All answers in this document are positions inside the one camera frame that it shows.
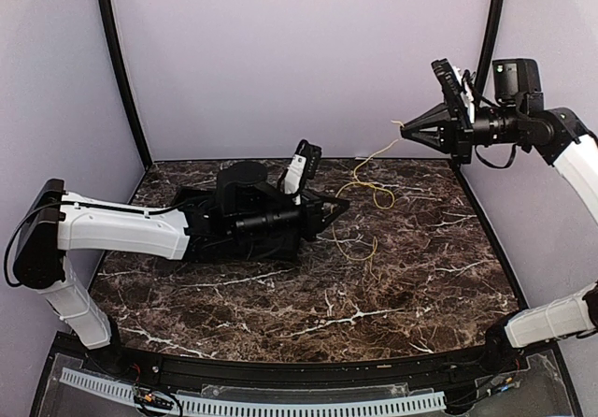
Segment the black frame pole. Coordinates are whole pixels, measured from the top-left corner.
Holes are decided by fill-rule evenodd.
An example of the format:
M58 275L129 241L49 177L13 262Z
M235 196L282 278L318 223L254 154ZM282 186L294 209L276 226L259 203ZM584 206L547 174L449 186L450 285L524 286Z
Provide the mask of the black frame pole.
M116 23L114 21L114 12L112 10L112 3L110 0L98 0L100 6L100 14L102 15L102 23L104 24L104 34L106 35L106 42L108 45L108 52L112 61L112 68L114 69L114 76L119 86L121 93L122 104L127 115L127 121L139 152L139 157L143 166L148 169L153 161L151 160L150 149L148 142L143 134L139 115L133 100L133 93L131 92L131 85L129 85L129 78L124 67L124 60L122 58L121 44L119 43L119 36L116 31Z
M486 32L484 34L484 42L482 43L482 51L479 54L476 80L474 82L476 90L480 93L484 93L484 87L486 87L486 80L488 79L488 72L490 71L490 64L496 44L496 36L498 35L498 24L500 23L501 12L503 11L503 2L504 0L490 1Z

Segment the marble surface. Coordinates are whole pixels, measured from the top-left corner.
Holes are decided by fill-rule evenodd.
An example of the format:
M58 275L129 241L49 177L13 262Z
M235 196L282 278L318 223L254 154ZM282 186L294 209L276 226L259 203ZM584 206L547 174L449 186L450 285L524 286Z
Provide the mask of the marble surface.
M154 165L133 201L166 206L180 186L215 186L232 162ZM267 162L275 181L288 161ZM334 195L354 160L323 160L308 187ZM235 361L338 362L445 352L483 343L517 309L503 270L444 161L376 160L360 178L391 189L343 192L351 208L303 242L297 262L194 265L111 252L91 290L129 347ZM381 206L389 197L378 195Z

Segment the yellow string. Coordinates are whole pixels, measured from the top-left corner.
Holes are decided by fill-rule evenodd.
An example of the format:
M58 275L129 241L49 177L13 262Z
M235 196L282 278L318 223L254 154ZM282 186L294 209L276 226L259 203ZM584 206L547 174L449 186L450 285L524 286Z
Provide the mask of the yellow string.
M399 127L403 127L403 123L400 121L392 121L393 124L398 124ZM370 182L370 181L361 181L359 179L359 176L357 175L357 171L362 167L367 165L374 157L377 157L378 155L380 155L381 153L384 153L386 151L388 151L390 148L392 148L392 146L394 146L396 143L399 142L399 138L395 139L391 144L389 144L387 147L374 152L373 154L371 154L369 157L367 157L365 160L363 160L361 163L359 163L357 166L355 166L355 168L353 169L353 171L351 172L351 175L353 177L353 181L350 181L349 183L344 184L343 186L340 187L340 189L336 192L336 197L339 197L340 194L345 191L348 187L351 186L363 186L365 188L371 188L372 190L374 190L372 192L372 197L374 198L374 204L376 205L377 208L379 209L391 209L392 207L394 207L394 203L396 202L396 198L394 196L394 193L389 190L388 188L384 188L381 186L377 186L376 184ZM378 203L377 201L377 193L378 192L382 192L387 194L390 198L391 198L391 203L387 206L382 206ZM349 255L348 253L345 252L345 250L343 249L343 247L340 245L340 242L338 241L338 238L336 237L336 231L335 231L335 226L332 226L332 231L333 231L333 239L336 243L336 247L340 250L340 252L345 256L345 258L347 258L350 261L370 261L372 258L374 258L374 255L376 254L376 250L377 250L377 237L373 237L372 238L372 251L370 252L369 255L365 256L364 258L356 258L354 256Z

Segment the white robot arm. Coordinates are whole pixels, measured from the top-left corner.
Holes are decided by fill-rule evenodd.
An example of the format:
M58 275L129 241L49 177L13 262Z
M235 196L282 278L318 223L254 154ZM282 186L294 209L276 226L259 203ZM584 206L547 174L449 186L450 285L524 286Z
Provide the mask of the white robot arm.
M432 63L442 86L443 104L432 108L401 130L404 138L450 154L457 164L471 163L478 145L511 143L516 148L536 149L547 164L572 186L598 224L598 146L596 136L568 108L544 110L537 63L530 59L492 62L495 97L493 104L474 89L468 71L446 59ZM489 107L482 107L485 102ZM514 313L486 333L487 353L482 364L500 367L509 352L537 342L571 335L585 337L598 330L598 283L542 307Z
M299 239L315 240L349 208L345 199L305 189L320 157L321 148L302 140L278 187L267 183L264 165L240 162L218 173L216 190L182 189L170 208L95 200L66 192L62 180L49 180L7 245L7 284L36 290L85 347L113 351L112 357L118 358L118 328L78 280L69 251L138 252L194 263L292 259ZM17 237L12 275L18 282L14 282L8 257Z

